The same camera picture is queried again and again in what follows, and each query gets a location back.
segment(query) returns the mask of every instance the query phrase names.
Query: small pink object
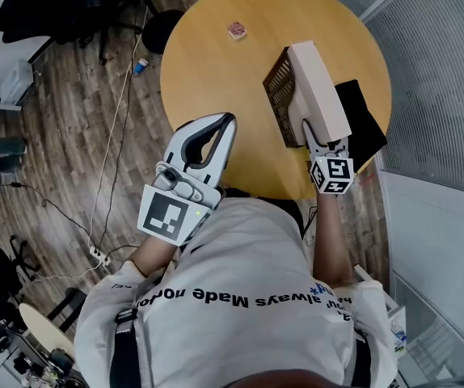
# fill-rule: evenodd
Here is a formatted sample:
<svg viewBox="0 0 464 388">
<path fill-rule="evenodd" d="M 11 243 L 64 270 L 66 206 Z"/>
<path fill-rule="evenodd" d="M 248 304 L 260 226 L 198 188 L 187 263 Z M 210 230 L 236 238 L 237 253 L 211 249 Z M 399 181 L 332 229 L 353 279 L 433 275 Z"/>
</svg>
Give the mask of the small pink object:
<svg viewBox="0 0 464 388">
<path fill-rule="evenodd" d="M 247 30 L 240 22 L 233 22 L 228 28 L 232 39 L 235 41 L 241 40 L 247 35 Z"/>
</svg>

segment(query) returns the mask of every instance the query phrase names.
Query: wire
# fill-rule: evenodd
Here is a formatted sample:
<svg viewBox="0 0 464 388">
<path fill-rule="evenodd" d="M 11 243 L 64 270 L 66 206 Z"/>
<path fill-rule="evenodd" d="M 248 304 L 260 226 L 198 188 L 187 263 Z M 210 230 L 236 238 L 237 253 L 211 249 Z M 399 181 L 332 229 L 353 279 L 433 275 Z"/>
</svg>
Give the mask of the wire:
<svg viewBox="0 0 464 388">
<path fill-rule="evenodd" d="M 137 11 L 135 11 L 135 18 L 133 19 L 133 24 L 135 24 L 136 20 L 137 20 Z M 135 37 L 135 47 L 137 47 L 137 35 L 133 34 L 133 36 Z M 135 53 L 135 50 L 133 50 L 132 57 L 130 59 L 131 64 L 133 64 L 134 53 Z M 112 190 L 110 191 L 110 205 L 108 206 L 108 212 L 106 213 L 106 219 L 104 220 L 103 234 L 101 234 L 101 239 L 99 240 L 98 248 L 101 248 L 101 244 L 103 243 L 104 235 L 106 234 L 107 229 L 108 229 L 108 218 L 110 217 L 110 212 L 112 211 L 113 192 L 116 188 L 117 175 L 119 174 L 120 154 L 122 153 L 122 147 L 124 145 L 124 137 L 126 136 L 126 124 L 128 123 L 131 87 L 132 87 L 132 80 L 129 79 L 128 81 L 128 106 L 126 108 L 126 116 L 124 118 L 124 124 L 122 126 L 122 135 L 120 137 L 120 148 L 119 148 L 119 153 L 117 154 L 117 160 L 116 160 L 116 173 L 113 176 Z"/>
<path fill-rule="evenodd" d="M 125 247 L 133 247 L 133 248 L 136 248 L 136 249 L 138 248 L 138 246 L 133 246 L 132 244 L 125 244 L 123 246 L 120 246 L 120 247 L 117 247 L 117 248 L 111 250 L 106 256 L 109 257 L 110 254 L 113 253 L 114 251 L 118 251 L 118 250 L 123 249 Z"/>
<path fill-rule="evenodd" d="M 144 27 L 146 25 L 146 18 L 147 18 L 148 12 L 149 12 L 149 7 L 146 6 L 146 13 L 144 14 L 144 22 L 142 23 L 142 30 L 144 30 Z M 128 81 L 129 72 L 133 67 L 133 57 L 135 55 L 135 51 L 137 50 L 139 43 L 140 43 L 140 40 L 138 40 L 136 37 L 135 47 L 133 48 L 133 51 L 132 51 L 132 60 L 129 62 L 128 69 L 126 70 L 126 76 L 124 78 L 124 85 L 122 86 L 122 91 L 120 92 L 119 102 L 117 103 L 116 112 L 115 112 L 115 115 L 113 116 L 112 128 L 110 129 L 110 136 L 108 137 L 108 144 L 106 147 L 106 152 L 104 153 L 103 165 L 101 166 L 101 173 L 99 175 L 99 186 L 97 188 L 97 193 L 95 194 L 94 209 L 92 210 L 92 215 L 90 217 L 90 233 L 88 234 L 88 241 L 86 243 L 88 247 L 90 247 L 90 241 L 92 241 L 95 244 L 92 238 L 92 233 L 94 232 L 94 215 L 95 215 L 95 210 L 97 209 L 97 200 L 99 199 L 99 194 L 101 193 L 101 186 L 103 184 L 104 167 L 106 166 L 106 160 L 108 158 L 108 151 L 110 150 L 113 130 L 116 126 L 116 120 L 117 120 L 117 115 L 118 115 L 119 108 L 120 108 L 120 103 L 122 102 L 122 97 L 124 95 L 124 89 L 126 88 L 126 82 Z"/>
<path fill-rule="evenodd" d="M 32 191 L 34 191 L 36 194 L 38 194 L 42 198 L 42 202 L 41 202 L 42 207 L 45 207 L 44 203 L 51 204 L 57 211 L 60 212 L 60 214 L 63 217 L 65 217 L 67 220 L 73 222 L 78 228 L 83 230 L 86 233 L 86 235 L 88 235 L 90 237 L 90 235 L 88 234 L 88 230 L 85 227 L 83 227 L 81 224 L 79 224 L 73 218 L 67 216 L 56 204 L 54 204 L 49 198 L 44 196 L 41 192 L 39 192 L 36 188 L 32 187 L 31 185 L 27 185 L 27 184 L 24 184 L 24 183 L 10 183 L 10 184 L 3 184 L 2 187 L 29 188 L 29 189 L 31 189 Z"/>
<path fill-rule="evenodd" d="M 49 279 L 70 279 L 70 280 L 76 280 L 76 279 L 80 279 L 81 277 L 84 277 L 88 272 L 92 272 L 94 271 L 95 269 L 99 268 L 99 266 L 101 266 L 103 264 L 103 262 L 99 262 L 99 264 L 97 266 L 95 266 L 94 268 L 89 268 L 87 269 L 85 272 L 83 272 L 82 274 L 80 275 L 77 275 L 77 276 L 58 276 L 58 275 L 53 275 L 53 276 L 48 276 L 48 277 L 42 277 L 39 273 L 37 273 L 36 275 L 40 277 L 40 279 L 35 279 L 33 280 L 31 283 L 34 283 L 36 281 L 43 281 L 43 280 L 49 280 Z"/>
</svg>

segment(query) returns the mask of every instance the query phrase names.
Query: table top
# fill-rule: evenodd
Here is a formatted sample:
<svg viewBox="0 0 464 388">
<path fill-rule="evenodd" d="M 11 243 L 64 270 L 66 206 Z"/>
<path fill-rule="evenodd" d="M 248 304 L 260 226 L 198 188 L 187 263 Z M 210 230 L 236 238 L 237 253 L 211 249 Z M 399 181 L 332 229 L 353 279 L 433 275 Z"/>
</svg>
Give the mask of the table top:
<svg viewBox="0 0 464 388">
<path fill-rule="evenodd" d="M 49 352 L 55 348 L 63 349 L 75 359 L 74 344 L 54 323 L 27 303 L 20 303 L 19 310 L 23 322 L 41 346 Z"/>
<path fill-rule="evenodd" d="M 237 42 L 227 31 L 234 21 L 247 30 Z M 315 43 L 334 84 L 358 80 L 386 133 L 391 90 L 385 60 L 365 25 L 336 0 L 200 0 L 167 42 L 160 85 L 171 127 L 217 112 L 237 117 L 222 178 L 232 187 L 280 199 L 315 194 L 309 153 L 285 147 L 263 88 L 283 48 L 303 40 Z"/>
</svg>

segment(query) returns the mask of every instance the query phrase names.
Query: cardboard box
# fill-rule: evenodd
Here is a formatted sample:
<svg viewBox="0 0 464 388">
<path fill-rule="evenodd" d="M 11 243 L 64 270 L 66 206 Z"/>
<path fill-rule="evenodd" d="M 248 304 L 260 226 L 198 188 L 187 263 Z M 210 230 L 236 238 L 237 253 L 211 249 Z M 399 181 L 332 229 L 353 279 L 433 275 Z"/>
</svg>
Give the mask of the cardboard box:
<svg viewBox="0 0 464 388">
<path fill-rule="evenodd" d="M 314 42 L 291 44 L 288 56 L 296 81 L 288 114 L 298 144 L 306 143 L 303 118 L 309 121 L 320 144 L 349 136 L 352 131 L 344 108 Z"/>
</svg>

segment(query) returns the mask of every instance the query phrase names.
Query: laminate floor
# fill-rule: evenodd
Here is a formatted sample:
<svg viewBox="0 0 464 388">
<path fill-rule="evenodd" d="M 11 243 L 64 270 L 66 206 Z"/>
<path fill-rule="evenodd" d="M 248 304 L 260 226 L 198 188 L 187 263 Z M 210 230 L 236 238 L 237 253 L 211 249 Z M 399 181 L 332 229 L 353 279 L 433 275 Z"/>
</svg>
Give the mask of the laminate floor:
<svg viewBox="0 0 464 388">
<path fill-rule="evenodd" d="M 197 0 L 153 1 L 159 10 L 187 10 Z M 143 5 L 130 7 L 122 20 L 141 24 L 144 14 Z M 18 180 L 32 185 L 88 230 L 134 35 L 130 30 L 111 29 L 105 66 L 98 63 L 97 41 L 98 36 L 85 49 L 75 43 L 52 44 L 33 65 L 40 75 L 35 74 L 35 85 L 23 110 L 0 112 L 0 137 L 23 136 L 28 143 L 22 168 L 6 176 L 5 183 Z M 150 65 L 141 75 L 132 77 L 129 100 L 128 91 L 124 91 L 94 215 L 93 237 L 98 243 L 112 206 L 108 232 L 101 243 L 105 251 L 126 244 L 138 245 L 144 239 L 136 227 L 142 189 L 153 180 L 155 163 L 161 159 L 172 134 L 160 94 L 162 57 L 147 53 L 142 43 L 135 60 L 140 57 L 147 58 Z M 124 146 L 117 161 L 127 108 Z M 388 287 L 385 216 L 373 164 L 356 179 L 341 203 L 353 262 Z M 311 200 L 300 203 L 305 219 L 312 204 Z M 29 242 L 29 260 L 41 266 L 41 276 L 77 276 L 74 280 L 54 277 L 25 282 L 25 300 L 45 314 L 64 297 L 67 288 L 75 285 L 87 293 L 107 274 L 102 268 L 84 273 L 97 264 L 89 255 L 87 236 L 52 205 L 43 206 L 42 199 L 30 189 L 0 189 L 0 246 L 6 251 L 11 250 L 12 234 Z M 109 269 L 115 271 L 132 251 L 129 247 L 116 251 Z"/>
</svg>

